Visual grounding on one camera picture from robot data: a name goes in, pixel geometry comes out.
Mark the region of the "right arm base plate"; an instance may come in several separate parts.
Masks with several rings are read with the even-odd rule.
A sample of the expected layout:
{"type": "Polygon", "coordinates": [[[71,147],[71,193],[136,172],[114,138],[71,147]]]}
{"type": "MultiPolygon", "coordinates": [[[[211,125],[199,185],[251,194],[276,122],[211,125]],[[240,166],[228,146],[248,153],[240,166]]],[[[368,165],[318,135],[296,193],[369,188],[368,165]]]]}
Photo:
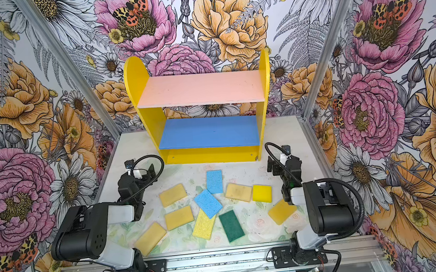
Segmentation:
{"type": "Polygon", "coordinates": [[[271,256],[275,269],[321,265],[328,261],[324,253],[315,250],[299,249],[293,254],[291,247],[285,246],[273,247],[271,249],[271,256]]]}

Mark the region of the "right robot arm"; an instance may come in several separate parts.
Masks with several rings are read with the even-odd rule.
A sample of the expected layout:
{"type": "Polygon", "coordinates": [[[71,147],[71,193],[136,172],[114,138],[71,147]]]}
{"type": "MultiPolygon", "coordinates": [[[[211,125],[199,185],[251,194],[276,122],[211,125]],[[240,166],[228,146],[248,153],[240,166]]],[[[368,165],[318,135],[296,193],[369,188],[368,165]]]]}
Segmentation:
{"type": "Polygon", "coordinates": [[[302,182],[301,160],[282,155],[286,160],[268,157],[267,171],[282,180],[280,202],[285,208],[305,206],[308,223],[293,232],[288,250],[273,249],[275,267],[321,264],[327,261],[323,247],[332,240],[357,232],[365,218],[365,206],[357,190],[348,182],[322,178],[302,182]]]}

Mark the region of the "light blue sponge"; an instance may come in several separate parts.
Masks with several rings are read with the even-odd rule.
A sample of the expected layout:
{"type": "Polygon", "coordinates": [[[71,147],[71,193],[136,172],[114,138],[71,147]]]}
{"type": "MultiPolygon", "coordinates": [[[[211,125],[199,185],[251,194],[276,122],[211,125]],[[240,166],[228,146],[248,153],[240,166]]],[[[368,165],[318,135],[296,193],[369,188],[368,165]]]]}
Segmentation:
{"type": "Polygon", "coordinates": [[[206,174],[207,190],[211,194],[223,193],[223,174],[222,170],[207,171],[206,174]]]}

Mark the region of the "green scouring sponge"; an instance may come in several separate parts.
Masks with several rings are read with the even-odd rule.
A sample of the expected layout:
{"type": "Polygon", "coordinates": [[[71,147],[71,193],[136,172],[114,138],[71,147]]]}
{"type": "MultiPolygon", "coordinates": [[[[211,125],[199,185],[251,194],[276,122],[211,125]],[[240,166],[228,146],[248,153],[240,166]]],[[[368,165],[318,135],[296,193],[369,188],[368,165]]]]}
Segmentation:
{"type": "Polygon", "coordinates": [[[219,220],[229,243],[245,235],[244,230],[242,229],[242,226],[233,210],[229,210],[228,212],[221,214],[219,216],[219,220]]]}

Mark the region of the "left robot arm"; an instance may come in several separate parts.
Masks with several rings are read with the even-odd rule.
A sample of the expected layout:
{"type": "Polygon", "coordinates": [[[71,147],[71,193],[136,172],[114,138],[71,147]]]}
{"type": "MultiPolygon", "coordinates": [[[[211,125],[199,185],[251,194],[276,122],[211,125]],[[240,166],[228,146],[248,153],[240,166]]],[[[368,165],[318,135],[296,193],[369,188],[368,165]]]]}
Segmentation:
{"type": "Polygon", "coordinates": [[[93,262],[114,272],[148,272],[138,249],[109,241],[107,233],[110,225],[140,220],[145,206],[143,193],[155,178],[153,165],[147,169],[129,168],[118,181],[117,202],[69,208],[50,249],[53,259],[93,262]]]}

